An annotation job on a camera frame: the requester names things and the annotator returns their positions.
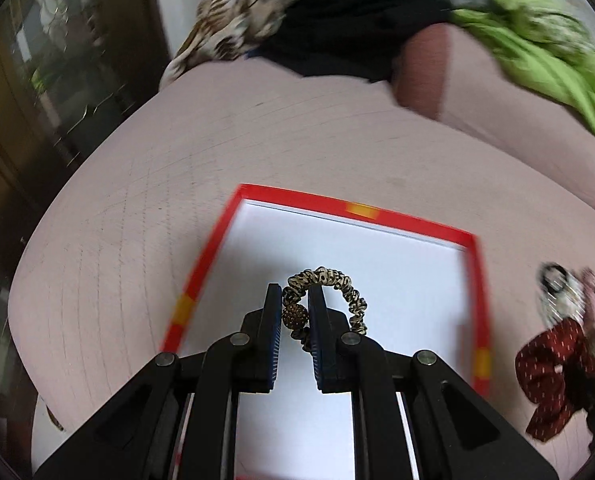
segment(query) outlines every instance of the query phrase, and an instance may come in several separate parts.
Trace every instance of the screw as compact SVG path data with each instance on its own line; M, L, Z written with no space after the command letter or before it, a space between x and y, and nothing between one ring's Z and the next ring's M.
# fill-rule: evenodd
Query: screw
M437 356L430 350L422 350L418 352L417 359L423 365L430 366L435 364L435 361L437 361Z
M170 366L175 361L175 354L170 352L162 352L161 354L157 354L155 358L155 364L158 366Z
M250 341L250 337L244 332L237 332L231 335L231 344L233 346L244 346L248 341Z
M354 346L358 344L361 341L361 339L362 338L360 338L359 334L356 334L355 332L346 332L341 335L341 341L345 345L349 346Z

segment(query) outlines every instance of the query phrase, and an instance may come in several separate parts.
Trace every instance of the yellow rectangle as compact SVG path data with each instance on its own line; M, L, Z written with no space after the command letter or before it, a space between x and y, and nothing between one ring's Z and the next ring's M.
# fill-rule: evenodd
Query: yellow rectangle
M478 379L491 378L491 351L488 348L475 350L475 377Z
M172 323L186 326L194 310L195 301L191 300L186 294L182 294L175 304L175 313L173 313Z
M346 204L346 211L353 213L353 215L363 216L372 220L375 220L379 214L379 209L356 202L348 202Z

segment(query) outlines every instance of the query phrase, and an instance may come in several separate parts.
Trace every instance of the green cloth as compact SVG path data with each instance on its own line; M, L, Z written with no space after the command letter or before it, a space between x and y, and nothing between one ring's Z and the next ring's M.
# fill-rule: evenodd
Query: green cloth
M493 0L493 12L458 9L464 27L507 76L579 111L595 134L595 45L584 25L553 0Z

